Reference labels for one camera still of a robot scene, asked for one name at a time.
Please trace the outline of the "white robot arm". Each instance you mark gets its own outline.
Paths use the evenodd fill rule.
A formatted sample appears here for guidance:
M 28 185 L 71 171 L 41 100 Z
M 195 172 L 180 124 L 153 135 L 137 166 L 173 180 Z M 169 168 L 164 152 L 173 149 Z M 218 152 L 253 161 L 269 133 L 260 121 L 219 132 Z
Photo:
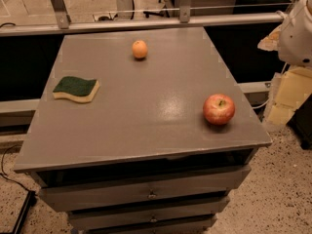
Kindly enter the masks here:
M 281 75 L 267 122 L 286 125 L 312 94 L 312 0 L 299 0 L 285 17 L 277 51 L 290 68 Z

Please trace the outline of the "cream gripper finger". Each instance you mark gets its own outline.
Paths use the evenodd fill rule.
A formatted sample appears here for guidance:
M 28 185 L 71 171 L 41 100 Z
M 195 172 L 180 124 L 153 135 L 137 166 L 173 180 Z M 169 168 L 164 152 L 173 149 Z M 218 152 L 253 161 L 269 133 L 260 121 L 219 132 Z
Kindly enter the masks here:
M 266 121 L 273 125 L 286 125 L 311 95 L 312 69 L 291 66 L 281 76 L 273 104 L 265 116 Z

